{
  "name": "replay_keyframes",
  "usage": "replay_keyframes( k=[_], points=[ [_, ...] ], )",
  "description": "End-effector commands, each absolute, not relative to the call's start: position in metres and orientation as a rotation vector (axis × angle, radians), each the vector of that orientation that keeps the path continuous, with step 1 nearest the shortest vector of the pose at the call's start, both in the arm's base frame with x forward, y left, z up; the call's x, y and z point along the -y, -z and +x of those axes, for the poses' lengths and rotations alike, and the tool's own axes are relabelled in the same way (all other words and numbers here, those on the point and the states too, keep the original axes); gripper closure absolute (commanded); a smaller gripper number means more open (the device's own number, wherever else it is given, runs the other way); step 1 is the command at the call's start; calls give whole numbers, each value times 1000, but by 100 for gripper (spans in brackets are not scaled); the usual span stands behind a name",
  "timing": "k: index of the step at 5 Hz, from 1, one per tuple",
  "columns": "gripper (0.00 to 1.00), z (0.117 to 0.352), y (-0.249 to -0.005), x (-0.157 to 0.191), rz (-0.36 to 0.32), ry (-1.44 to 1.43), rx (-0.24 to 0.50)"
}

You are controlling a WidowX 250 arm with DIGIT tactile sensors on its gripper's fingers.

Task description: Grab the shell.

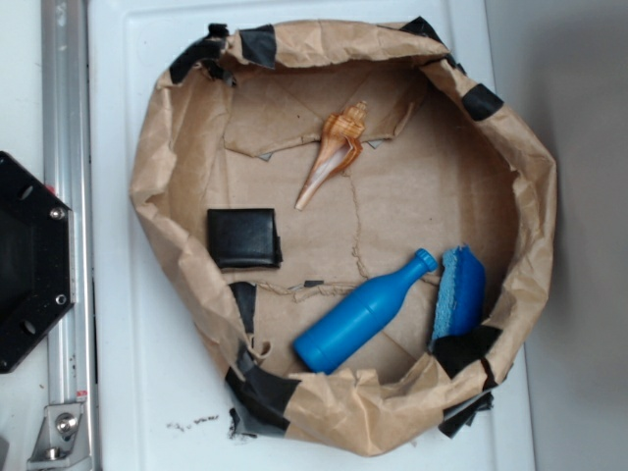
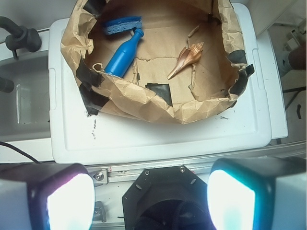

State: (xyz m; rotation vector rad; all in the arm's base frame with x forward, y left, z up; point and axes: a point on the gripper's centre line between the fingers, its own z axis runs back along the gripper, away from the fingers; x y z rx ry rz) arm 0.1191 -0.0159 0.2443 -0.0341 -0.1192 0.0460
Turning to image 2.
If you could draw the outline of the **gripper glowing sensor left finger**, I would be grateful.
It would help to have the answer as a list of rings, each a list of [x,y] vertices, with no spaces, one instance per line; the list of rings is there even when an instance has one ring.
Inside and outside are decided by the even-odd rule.
[[[94,204],[94,182],[82,164],[0,166],[2,230],[88,230]]]

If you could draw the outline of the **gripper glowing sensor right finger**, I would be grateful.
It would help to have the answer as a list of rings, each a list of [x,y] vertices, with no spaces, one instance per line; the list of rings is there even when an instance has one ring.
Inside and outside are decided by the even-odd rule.
[[[208,178],[207,201],[218,230],[305,230],[307,161],[220,158]]]

